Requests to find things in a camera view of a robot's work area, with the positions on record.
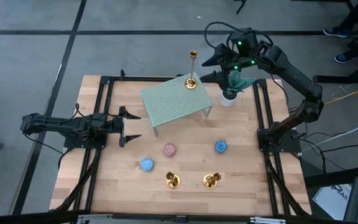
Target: pink ball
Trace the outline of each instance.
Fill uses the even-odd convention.
[[[164,146],[164,154],[168,157],[175,155],[176,151],[177,149],[172,143],[168,143]]]

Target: blue textured ball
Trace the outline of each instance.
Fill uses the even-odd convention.
[[[215,151],[217,153],[224,153],[227,150],[227,144],[223,140],[219,140],[215,143]]]
[[[143,159],[142,162],[140,163],[140,168],[142,168],[142,170],[144,171],[152,170],[153,166],[154,166],[154,162],[152,159],[149,158]]]

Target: person's foot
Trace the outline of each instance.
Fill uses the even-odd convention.
[[[323,30],[323,32],[325,35],[341,37],[341,38],[349,37],[351,34],[351,30],[342,29],[340,27],[326,28],[325,30]]]
[[[346,55],[338,55],[338,56],[334,57],[334,60],[337,63],[347,63],[347,62],[350,62],[351,60],[354,60],[355,58],[356,57],[350,58],[350,57],[347,57]]]

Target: gold candlestick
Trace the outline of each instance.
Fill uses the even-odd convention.
[[[208,174],[204,177],[203,183],[206,188],[214,189],[218,184],[218,180],[220,179],[221,175],[219,173],[215,173],[214,175]]]
[[[167,172],[167,186],[171,189],[178,188],[180,185],[180,178],[173,172]]]
[[[194,61],[196,60],[198,52],[196,50],[190,51],[190,58],[191,58],[191,72],[190,78],[186,79],[185,87],[189,90],[194,90],[197,87],[197,82],[193,78],[193,70],[194,70]]]

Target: wooden tabletop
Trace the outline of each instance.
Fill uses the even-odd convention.
[[[83,114],[93,112],[99,79],[99,75],[83,78],[77,101]],[[119,135],[108,135],[108,142],[101,153],[91,211],[271,215],[266,170],[256,135],[258,122],[253,88],[239,93],[236,104],[225,108],[219,103],[221,90],[218,85],[205,83],[213,101],[208,118],[205,119],[202,112],[189,115],[158,127],[160,135],[155,137],[139,92],[156,84],[159,82],[114,82],[109,112],[117,114],[120,106],[126,106],[128,112],[140,116],[140,120],[125,120],[125,134],[142,136],[121,148]],[[267,86],[273,118],[281,121],[288,116],[283,91],[272,80],[267,80]],[[217,140],[227,142],[228,149],[224,154],[214,151]],[[168,142],[177,147],[173,157],[163,153],[163,146]],[[50,208],[59,206],[76,185],[84,151],[74,149],[62,159]],[[289,191],[303,209],[311,213],[298,159],[289,153],[280,155]],[[155,161],[150,172],[142,171],[139,166],[146,157]],[[169,189],[165,184],[168,171],[181,178],[179,188]],[[219,172],[222,178],[215,189],[207,189],[203,177],[215,172]],[[85,207],[87,192],[86,185],[80,208]],[[279,192],[276,186],[279,211],[283,213]]]

